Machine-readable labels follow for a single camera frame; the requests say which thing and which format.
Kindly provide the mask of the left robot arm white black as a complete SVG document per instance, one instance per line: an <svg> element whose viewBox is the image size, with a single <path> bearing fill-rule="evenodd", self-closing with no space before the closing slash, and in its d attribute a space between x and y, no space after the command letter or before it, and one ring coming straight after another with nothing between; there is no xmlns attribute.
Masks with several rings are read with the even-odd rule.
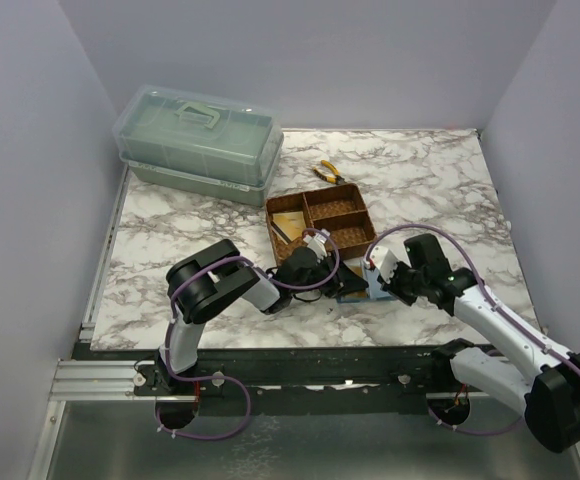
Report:
<svg viewBox="0 0 580 480"><path fill-rule="evenodd" d="M334 298L359 293L368 282L353 272L326 238L307 237L281 265L263 271L240 254L229 239L179 261L166 274L172 319L159 347L164 375L182 375L195 366L205 324L243 299L270 315L285 309L301 292Z"/></svg>

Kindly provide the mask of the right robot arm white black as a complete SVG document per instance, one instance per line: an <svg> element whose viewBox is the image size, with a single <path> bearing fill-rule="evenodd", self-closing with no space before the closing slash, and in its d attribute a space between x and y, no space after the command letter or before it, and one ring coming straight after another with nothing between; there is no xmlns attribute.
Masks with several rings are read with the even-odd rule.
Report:
<svg viewBox="0 0 580 480"><path fill-rule="evenodd" d="M561 453L580 442L580 352L550 339L500 301L474 264L454 269L438 241L443 231L425 227L405 241L408 256L373 243L364 261L382 290L411 306L424 298L469 325L496 350L494 357L468 341L446 344L437 379L473 386L522 416L535 439Z"/></svg>

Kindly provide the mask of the brown woven divided basket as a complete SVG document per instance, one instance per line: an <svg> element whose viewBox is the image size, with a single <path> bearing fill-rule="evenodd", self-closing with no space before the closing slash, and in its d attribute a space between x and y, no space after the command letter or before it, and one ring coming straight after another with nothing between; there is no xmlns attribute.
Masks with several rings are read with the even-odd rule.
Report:
<svg viewBox="0 0 580 480"><path fill-rule="evenodd" d="M341 258L361 257L377 238L368 208L355 184L293 193L269 198L265 203L266 223L275 263L280 265L301 244L300 234L285 233L286 242L276 233L274 216L301 214L306 227L327 230L337 244Z"/></svg>

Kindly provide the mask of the green plastic storage box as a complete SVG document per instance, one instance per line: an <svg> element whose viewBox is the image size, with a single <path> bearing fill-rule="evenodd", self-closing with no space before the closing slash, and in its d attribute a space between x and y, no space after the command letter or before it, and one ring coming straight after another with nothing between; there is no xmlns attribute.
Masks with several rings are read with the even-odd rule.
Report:
<svg viewBox="0 0 580 480"><path fill-rule="evenodd" d="M120 159L141 181L261 207L284 134L266 109L142 86L113 127Z"/></svg>

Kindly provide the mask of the yellow handled pliers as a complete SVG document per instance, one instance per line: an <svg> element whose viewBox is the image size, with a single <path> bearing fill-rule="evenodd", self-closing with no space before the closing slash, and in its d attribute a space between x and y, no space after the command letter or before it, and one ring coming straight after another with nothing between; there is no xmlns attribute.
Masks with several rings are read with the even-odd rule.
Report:
<svg viewBox="0 0 580 480"><path fill-rule="evenodd" d="M346 180L332 163L327 160L322 160L320 165L326 169L326 172L321 171L318 167L313 167L312 172L317 178L332 185L343 185L346 183Z"/></svg>

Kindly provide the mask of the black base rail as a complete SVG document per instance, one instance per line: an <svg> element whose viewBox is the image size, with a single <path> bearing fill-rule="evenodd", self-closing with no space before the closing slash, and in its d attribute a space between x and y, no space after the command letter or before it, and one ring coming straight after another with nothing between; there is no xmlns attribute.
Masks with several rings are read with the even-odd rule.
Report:
<svg viewBox="0 0 580 480"><path fill-rule="evenodd" d="M443 346L207 349L180 380L136 363L134 394L167 415L307 416L434 411L462 423L485 394L452 379Z"/></svg>

